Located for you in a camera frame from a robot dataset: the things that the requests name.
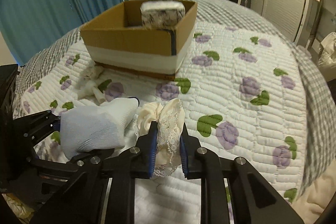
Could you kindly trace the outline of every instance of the white sock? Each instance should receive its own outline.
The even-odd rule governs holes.
[[[101,111],[108,113],[111,120],[118,124],[124,131],[126,126],[134,118],[138,106],[139,100],[135,97],[116,98],[109,103],[101,104],[100,109]]]
[[[125,128],[137,107],[137,98],[116,98],[101,107],[76,107],[62,113],[60,139],[65,156],[71,159],[94,149],[124,146]]]

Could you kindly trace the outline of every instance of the cardboard box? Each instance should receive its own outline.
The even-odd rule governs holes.
[[[145,1],[151,0],[106,10],[82,27],[81,36],[91,58],[104,67],[174,80],[194,35],[197,3],[181,0],[186,15],[176,26],[148,30],[141,27]]]

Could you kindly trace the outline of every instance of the white wall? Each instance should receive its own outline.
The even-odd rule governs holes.
[[[9,51],[7,44],[0,32],[0,66],[15,63],[16,61],[12,56],[11,52]]]
[[[323,7],[332,14],[336,14],[336,0],[325,0]]]

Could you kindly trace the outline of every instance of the quilted bedspread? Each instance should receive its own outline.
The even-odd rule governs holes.
[[[288,41],[265,18],[245,7],[228,0],[192,0],[198,2],[197,20],[219,23],[258,33],[279,36],[290,48],[299,68],[306,94],[307,151],[301,191],[309,187],[330,165],[336,155],[336,106],[329,88],[315,64]],[[29,60],[16,81],[16,99],[13,117],[25,115],[21,104],[23,93],[34,83],[45,77],[63,58],[69,47],[80,40],[80,28],[65,34],[49,48],[37,53]]]
[[[77,100],[80,73],[92,64],[83,41],[72,45],[56,67],[21,97],[26,114],[46,109],[61,115],[95,104]],[[290,202],[305,166],[306,98],[295,58],[278,36],[196,23],[188,54],[174,82],[105,70],[99,88],[108,101],[136,96],[146,102],[179,98],[190,135],[221,157],[243,156]],[[136,137],[132,122],[126,148]],[[41,158],[65,162],[53,134],[36,146]],[[198,223],[200,186],[170,177],[137,181],[136,223]]]

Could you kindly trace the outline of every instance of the green leaf print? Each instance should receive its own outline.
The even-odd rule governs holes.
[[[63,84],[63,82],[65,82],[65,81],[68,80],[69,78],[70,78],[69,75],[67,75],[67,76],[63,76],[63,77],[61,78],[61,80],[59,81],[60,85]]]
[[[60,136],[60,134],[59,134],[58,131],[55,131],[55,132],[51,135],[51,139],[52,139],[54,142],[56,142],[56,143],[58,143],[58,144],[61,144],[61,136]]]
[[[289,145],[289,150],[292,152],[292,160],[296,159],[297,145],[291,136],[285,138],[285,143]]]
[[[205,51],[204,54],[206,54],[207,57],[212,57],[214,61],[219,60],[219,54],[215,51]]]
[[[235,48],[233,52],[251,53],[249,50],[242,47]]]
[[[76,62],[78,62],[79,58],[80,58],[80,55],[76,54],[75,59],[73,60],[72,64],[75,64]]]
[[[58,106],[57,100],[54,100],[50,103],[50,107],[57,108],[57,106]]]
[[[211,135],[211,128],[217,128],[217,124],[223,120],[223,117],[219,114],[202,116],[197,121],[197,131],[203,137],[209,137]]]
[[[196,32],[196,33],[194,33],[194,38],[197,38],[197,37],[199,37],[199,36],[201,36],[203,33],[201,33],[201,32]]]
[[[111,83],[112,80],[111,79],[107,79],[105,80],[103,83],[101,83],[99,86],[98,86],[98,89],[101,91],[101,92],[104,92],[107,88],[107,86],[109,85],[109,83]]]
[[[62,108],[66,108],[67,110],[74,108],[73,102],[66,102],[62,105]]]
[[[254,43],[255,45],[258,45],[259,37],[251,37],[250,39],[252,43]]]
[[[36,84],[34,85],[36,90],[38,90],[40,88],[41,84],[42,84],[41,81],[36,82]]]
[[[188,78],[175,78],[174,82],[177,82],[176,85],[181,87],[181,92],[183,94],[188,93],[191,87],[191,82]]]
[[[250,101],[252,105],[255,106],[267,106],[269,103],[269,93],[266,90],[263,90],[257,98],[254,98]]]
[[[296,196],[296,193],[297,193],[297,189],[296,188],[292,188],[292,189],[289,189],[289,190],[286,190],[285,194],[283,195],[284,198],[288,198],[288,201],[290,203],[293,203],[293,200]]]
[[[231,201],[229,187],[225,187],[225,192],[226,192],[227,202],[229,203]]]
[[[285,72],[284,70],[279,69],[279,68],[275,68],[273,70],[273,73],[274,73],[275,76],[288,75],[287,72]]]

